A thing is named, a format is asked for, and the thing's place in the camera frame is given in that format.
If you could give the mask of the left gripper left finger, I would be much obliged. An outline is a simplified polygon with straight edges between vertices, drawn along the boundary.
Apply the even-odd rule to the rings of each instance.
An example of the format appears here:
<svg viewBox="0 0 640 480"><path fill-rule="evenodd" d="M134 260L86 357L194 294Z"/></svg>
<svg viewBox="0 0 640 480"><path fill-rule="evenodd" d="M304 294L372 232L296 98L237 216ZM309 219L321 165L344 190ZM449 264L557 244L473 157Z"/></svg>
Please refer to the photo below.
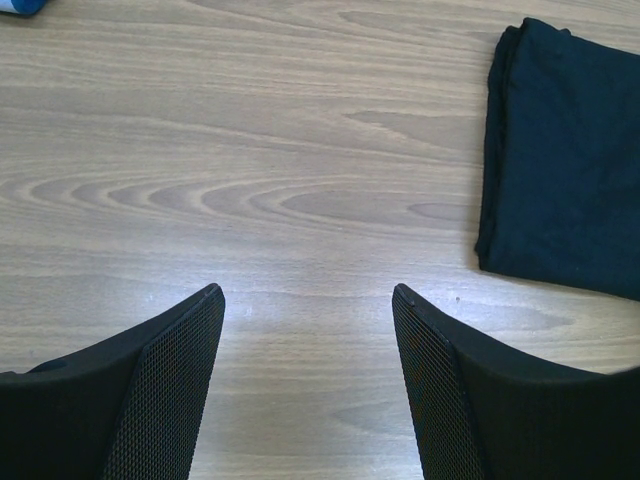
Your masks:
<svg viewBox="0 0 640 480"><path fill-rule="evenodd" d="M97 344L2 373L2 478L188 478L224 312L210 284Z"/></svg>

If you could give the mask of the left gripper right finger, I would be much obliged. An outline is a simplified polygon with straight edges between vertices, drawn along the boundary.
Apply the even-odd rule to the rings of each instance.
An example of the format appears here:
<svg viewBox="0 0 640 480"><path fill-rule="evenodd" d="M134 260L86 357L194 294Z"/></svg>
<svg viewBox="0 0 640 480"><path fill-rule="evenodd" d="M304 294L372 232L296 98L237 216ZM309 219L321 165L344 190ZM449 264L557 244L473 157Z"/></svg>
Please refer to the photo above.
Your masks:
<svg viewBox="0 0 640 480"><path fill-rule="evenodd" d="M580 370L508 346L406 285L394 327L427 479L635 479L639 372Z"/></svg>

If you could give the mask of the black t-shirt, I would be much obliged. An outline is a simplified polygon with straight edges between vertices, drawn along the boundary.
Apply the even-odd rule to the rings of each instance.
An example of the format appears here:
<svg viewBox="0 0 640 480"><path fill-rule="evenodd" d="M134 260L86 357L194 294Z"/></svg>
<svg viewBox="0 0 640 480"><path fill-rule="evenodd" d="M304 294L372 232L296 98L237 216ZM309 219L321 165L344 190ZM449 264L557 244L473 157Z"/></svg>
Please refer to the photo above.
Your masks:
<svg viewBox="0 0 640 480"><path fill-rule="evenodd" d="M639 58L527 18L488 76L483 271L639 296Z"/></svg>

